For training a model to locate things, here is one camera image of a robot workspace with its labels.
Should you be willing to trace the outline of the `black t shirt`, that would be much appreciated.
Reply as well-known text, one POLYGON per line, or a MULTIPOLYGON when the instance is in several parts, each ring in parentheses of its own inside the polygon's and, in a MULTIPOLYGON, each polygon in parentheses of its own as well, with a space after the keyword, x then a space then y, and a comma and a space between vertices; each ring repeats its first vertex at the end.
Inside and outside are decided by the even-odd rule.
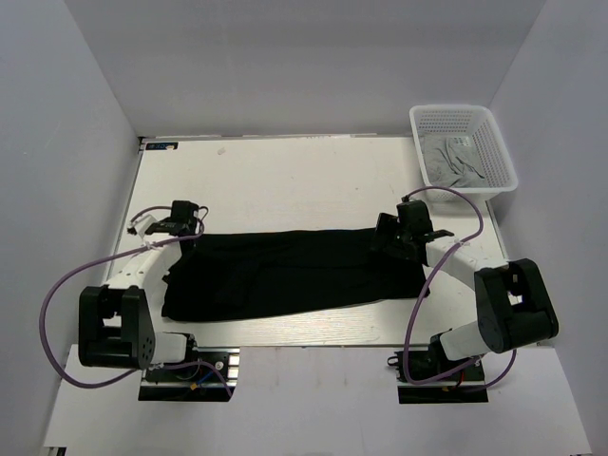
POLYGON ((170 270, 177 322, 274 317, 418 296, 422 265, 371 249, 373 229, 204 235, 170 270))

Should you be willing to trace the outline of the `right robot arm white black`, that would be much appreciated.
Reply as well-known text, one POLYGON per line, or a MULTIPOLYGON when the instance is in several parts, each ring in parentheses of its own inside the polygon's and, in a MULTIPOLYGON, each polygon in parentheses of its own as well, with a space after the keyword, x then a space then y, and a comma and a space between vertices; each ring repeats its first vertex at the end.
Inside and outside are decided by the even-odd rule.
POLYGON ((531 259, 488 256, 448 230, 420 221, 379 215, 372 249, 444 272, 475 294, 476 319, 434 335, 429 348, 449 363, 503 353, 552 339, 559 321, 538 265, 531 259))

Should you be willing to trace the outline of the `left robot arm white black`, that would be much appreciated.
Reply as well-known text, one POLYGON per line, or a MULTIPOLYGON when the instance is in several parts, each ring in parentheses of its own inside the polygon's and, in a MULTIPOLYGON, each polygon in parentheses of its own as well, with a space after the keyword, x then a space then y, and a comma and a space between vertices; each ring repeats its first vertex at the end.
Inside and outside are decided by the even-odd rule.
POLYGON ((88 367, 145 370, 152 364, 156 334, 149 299, 202 234, 199 211, 162 220, 147 215, 131 226, 142 244, 101 286, 79 298, 78 354, 88 367))

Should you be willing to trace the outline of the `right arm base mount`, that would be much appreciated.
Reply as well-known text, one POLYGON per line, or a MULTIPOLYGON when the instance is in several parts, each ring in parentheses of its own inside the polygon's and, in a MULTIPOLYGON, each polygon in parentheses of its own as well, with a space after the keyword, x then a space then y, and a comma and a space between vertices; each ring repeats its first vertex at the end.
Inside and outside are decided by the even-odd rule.
MULTIPOLYGON (((448 377, 424 385, 413 385, 405 376, 404 352, 396 351, 387 359, 387 365, 396 371, 398 402, 400 405, 455 405, 484 404, 488 402, 485 389, 485 371, 481 361, 448 377)), ((443 365, 428 350, 408 353, 410 377, 422 381, 460 365, 461 361, 447 361, 443 365)))

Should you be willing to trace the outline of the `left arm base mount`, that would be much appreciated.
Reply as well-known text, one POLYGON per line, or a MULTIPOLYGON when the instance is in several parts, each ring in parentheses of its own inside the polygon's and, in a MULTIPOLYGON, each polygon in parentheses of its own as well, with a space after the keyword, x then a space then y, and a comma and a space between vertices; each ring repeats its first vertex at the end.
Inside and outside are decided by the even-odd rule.
POLYGON ((227 403, 238 382, 240 349, 194 347, 186 367, 142 374, 138 400, 170 403, 227 403))

